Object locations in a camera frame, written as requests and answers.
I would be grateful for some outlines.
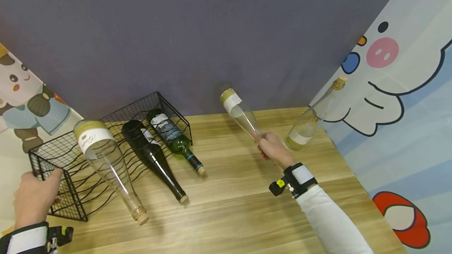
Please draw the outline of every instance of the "black wire wine rack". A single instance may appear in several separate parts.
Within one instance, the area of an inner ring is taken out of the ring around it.
[[[132,181],[148,169],[122,136],[121,128],[127,121],[142,120],[144,126],[154,131],[155,139],[161,144],[164,155],[168,157],[172,154],[161,136],[145,121],[146,113],[154,108],[162,109],[193,144],[190,124],[159,92],[101,118],[124,154]],[[73,132],[67,132],[31,149],[29,158],[35,175],[41,180],[47,179],[54,169],[63,169],[57,200],[48,213],[51,216],[87,221],[88,217],[105,206],[114,194],[110,186],[95,173],[84,158]]]

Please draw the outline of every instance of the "pink pig nose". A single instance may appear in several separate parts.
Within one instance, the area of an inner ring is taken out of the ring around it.
[[[383,37],[372,43],[366,54],[369,66],[383,68],[389,66],[399,54],[399,44],[389,37]]]

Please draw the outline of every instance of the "human hand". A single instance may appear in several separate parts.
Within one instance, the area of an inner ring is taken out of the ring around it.
[[[62,169],[56,169],[45,181],[36,178],[33,172],[22,175],[19,188],[14,193],[15,230],[46,220],[50,206],[57,197],[62,174]]]
[[[262,139],[259,141],[257,148],[261,151],[262,159],[272,159],[273,162],[280,166],[283,170],[289,166],[297,164],[277,135],[272,132],[262,134]]]

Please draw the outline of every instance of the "glass bottle held in hand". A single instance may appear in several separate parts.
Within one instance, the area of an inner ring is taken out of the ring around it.
[[[174,177],[154,136],[138,120],[125,123],[121,132],[140,161],[168,186],[180,203],[184,203],[188,199],[187,195]]]
[[[240,99],[229,83],[223,83],[220,87],[224,89],[221,93],[220,101],[229,116],[256,142],[259,142],[262,138],[262,132],[258,127],[253,111]]]
[[[160,108],[152,109],[146,114],[146,120],[161,135],[172,153],[182,154],[198,174],[203,175],[206,170],[202,163],[190,150],[190,141],[173,123],[173,121],[164,114]]]
[[[133,189],[124,156],[105,124],[81,120],[74,126],[74,136],[91,167],[122,198],[132,218],[139,225],[145,224],[149,220],[146,209]]]
[[[286,145],[289,149],[298,151],[310,141],[317,130],[319,121],[323,120],[337,91],[344,88],[346,81],[345,76],[336,79],[327,92],[295,122],[286,137]]]

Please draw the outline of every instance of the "wooden table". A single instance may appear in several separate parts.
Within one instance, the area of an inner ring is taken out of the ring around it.
[[[306,108],[256,111],[263,131],[285,137]],[[150,171],[134,182],[150,220],[139,227],[114,198],[89,222],[49,217],[51,225],[71,225],[75,234],[60,253],[324,253],[291,194],[274,197],[268,185],[280,168],[259,158],[253,140],[226,114],[187,117],[193,152],[208,177],[197,176],[182,158],[169,164],[190,199],[181,206]],[[406,253],[389,224],[323,130],[300,152],[292,152],[320,186],[350,216],[375,253]]]

